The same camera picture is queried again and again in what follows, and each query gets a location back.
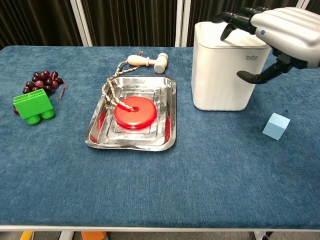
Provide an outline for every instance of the metal tray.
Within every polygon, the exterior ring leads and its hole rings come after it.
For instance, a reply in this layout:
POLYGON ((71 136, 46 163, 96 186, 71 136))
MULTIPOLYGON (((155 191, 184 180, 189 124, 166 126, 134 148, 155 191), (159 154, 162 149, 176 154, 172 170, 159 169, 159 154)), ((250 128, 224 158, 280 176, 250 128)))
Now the metal tray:
POLYGON ((120 99, 131 96, 153 101, 157 118, 142 129, 119 126, 114 118, 115 105, 112 92, 105 92, 110 101, 101 96, 85 135, 85 143, 97 149, 132 149, 163 151, 176 141, 176 82, 170 77, 130 76, 112 80, 115 95, 120 99))

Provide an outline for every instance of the foam cube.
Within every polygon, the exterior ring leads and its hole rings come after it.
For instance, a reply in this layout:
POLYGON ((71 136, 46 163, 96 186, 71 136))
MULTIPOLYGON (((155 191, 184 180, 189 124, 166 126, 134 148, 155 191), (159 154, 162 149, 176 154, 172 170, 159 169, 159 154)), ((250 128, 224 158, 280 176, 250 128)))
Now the foam cube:
POLYGON ((279 140, 285 132, 289 122, 289 118, 273 113, 262 133, 275 140, 279 140))

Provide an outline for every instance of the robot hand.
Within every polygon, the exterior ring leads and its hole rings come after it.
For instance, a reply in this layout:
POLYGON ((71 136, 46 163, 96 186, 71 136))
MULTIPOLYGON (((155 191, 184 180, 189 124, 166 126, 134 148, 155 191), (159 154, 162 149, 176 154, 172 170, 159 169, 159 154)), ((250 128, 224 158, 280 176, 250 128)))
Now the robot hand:
POLYGON ((226 22, 220 39, 225 40, 235 29, 256 35, 272 47, 276 63, 260 74, 238 71, 237 75, 251 84, 264 84, 297 69, 320 67, 320 15, 295 7, 269 9, 244 7, 238 12, 221 12, 211 20, 226 22))

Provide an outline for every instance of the red disc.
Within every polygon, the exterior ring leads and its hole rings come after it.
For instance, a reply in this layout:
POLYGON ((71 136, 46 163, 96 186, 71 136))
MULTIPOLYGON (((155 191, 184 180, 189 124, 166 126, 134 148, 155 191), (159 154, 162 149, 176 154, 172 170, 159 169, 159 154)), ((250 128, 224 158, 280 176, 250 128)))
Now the red disc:
POLYGON ((115 107, 114 118, 124 128, 142 129, 152 124, 157 117, 156 106, 148 98, 130 96, 123 99, 122 102, 136 110, 131 111, 121 104, 115 107))

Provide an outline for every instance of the grape stem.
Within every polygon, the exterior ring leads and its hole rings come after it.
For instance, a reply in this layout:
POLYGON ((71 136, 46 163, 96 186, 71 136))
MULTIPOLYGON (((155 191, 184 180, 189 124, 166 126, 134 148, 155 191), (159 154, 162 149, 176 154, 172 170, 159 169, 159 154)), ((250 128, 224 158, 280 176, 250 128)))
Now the grape stem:
POLYGON ((58 98, 58 101, 62 99, 63 95, 64 95, 64 92, 65 90, 68 88, 68 84, 66 82, 64 82, 64 85, 63 85, 63 88, 61 89, 60 91, 60 95, 59 95, 59 98, 58 98))

